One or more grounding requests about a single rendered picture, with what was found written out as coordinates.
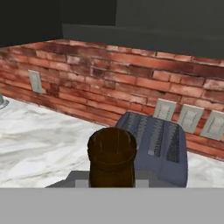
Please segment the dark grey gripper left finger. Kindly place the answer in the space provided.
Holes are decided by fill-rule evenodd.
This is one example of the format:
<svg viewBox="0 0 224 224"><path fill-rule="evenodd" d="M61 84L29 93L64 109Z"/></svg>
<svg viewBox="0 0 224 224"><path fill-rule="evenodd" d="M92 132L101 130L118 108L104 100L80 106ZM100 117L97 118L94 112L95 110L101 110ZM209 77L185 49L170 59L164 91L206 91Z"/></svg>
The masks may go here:
<svg viewBox="0 0 224 224"><path fill-rule="evenodd" d="M71 171L65 179L49 185L48 187L75 187L89 188L89 172L88 171Z"/></svg>

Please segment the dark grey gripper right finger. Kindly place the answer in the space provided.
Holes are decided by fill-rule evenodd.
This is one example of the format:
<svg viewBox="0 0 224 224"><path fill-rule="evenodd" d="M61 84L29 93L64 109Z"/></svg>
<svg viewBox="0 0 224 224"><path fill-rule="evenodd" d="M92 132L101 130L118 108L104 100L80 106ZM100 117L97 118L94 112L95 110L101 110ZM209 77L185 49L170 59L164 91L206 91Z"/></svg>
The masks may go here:
<svg viewBox="0 0 224 224"><path fill-rule="evenodd" d="M135 188L175 187L174 184L160 179L153 171L135 171L135 179Z"/></svg>

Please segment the blue-grey toaster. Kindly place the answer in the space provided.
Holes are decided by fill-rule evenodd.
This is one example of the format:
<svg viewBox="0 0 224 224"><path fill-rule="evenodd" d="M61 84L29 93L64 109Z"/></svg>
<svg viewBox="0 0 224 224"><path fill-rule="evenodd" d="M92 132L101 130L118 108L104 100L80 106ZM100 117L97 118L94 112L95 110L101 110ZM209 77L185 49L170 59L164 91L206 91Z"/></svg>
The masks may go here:
<svg viewBox="0 0 224 224"><path fill-rule="evenodd" d="M127 130L136 139L135 171L152 171L175 187L186 187L186 134L178 124L126 112L115 126Z"/></svg>

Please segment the brown round wooden container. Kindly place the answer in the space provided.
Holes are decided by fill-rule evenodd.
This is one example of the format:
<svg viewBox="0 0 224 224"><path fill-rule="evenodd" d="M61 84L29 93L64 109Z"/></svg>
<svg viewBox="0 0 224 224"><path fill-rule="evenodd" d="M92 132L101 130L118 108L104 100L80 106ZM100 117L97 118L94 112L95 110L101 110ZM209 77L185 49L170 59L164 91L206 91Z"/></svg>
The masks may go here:
<svg viewBox="0 0 224 224"><path fill-rule="evenodd" d="M125 129L97 130L87 143L91 187L133 187L137 142Z"/></svg>

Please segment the grey metal round object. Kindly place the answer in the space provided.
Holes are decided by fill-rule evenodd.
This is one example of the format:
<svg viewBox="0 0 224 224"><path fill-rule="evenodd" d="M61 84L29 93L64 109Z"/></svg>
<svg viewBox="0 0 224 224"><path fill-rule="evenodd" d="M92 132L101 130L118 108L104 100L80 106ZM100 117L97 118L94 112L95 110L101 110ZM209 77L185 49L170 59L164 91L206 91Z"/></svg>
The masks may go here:
<svg viewBox="0 0 224 224"><path fill-rule="evenodd" d="M5 108L9 104L9 101L4 99L3 95L0 93L0 109Z"/></svg>

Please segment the grey wall outlet plate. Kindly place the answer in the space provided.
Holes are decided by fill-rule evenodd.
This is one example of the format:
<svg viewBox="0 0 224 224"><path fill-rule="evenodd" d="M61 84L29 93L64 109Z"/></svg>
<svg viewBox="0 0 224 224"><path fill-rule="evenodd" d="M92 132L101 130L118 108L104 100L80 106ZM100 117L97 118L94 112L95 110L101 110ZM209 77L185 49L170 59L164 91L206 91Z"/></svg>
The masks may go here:
<svg viewBox="0 0 224 224"><path fill-rule="evenodd" d="M38 71L29 70L28 71L31 83L31 89L35 93L42 93L42 84Z"/></svg>
<svg viewBox="0 0 224 224"><path fill-rule="evenodd" d="M213 110L207 118L200 135L220 141L224 135L224 113Z"/></svg>
<svg viewBox="0 0 224 224"><path fill-rule="evenodd" d="M170 121L173 117L176 106L177 103L175 101L158 98L153 116L158 119Z"/></svg>
<svg viewBox="0 0 224 224"><path fill-rule="evenodd" d="M185 132L193 134L203 112L203 108L184 104L180 111L177 124L179 124Z"/></svg>

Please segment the dark wall cupboard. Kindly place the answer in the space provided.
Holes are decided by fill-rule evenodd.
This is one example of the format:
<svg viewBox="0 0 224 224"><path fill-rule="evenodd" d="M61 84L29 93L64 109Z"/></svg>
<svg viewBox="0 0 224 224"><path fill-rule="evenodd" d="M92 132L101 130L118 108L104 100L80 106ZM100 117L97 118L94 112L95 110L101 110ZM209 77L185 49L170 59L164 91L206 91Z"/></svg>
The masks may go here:
<svg viewBox="0 0 224 224"><path fill-rule="evenodd" d="M0 0L0 48L62 37L60 0Z"/></svg>
<svg viewBox="0 0 224 224"><path fill-rule="evenodd" d="M63 37L224 60L224 0L60 0Z"/></svg>

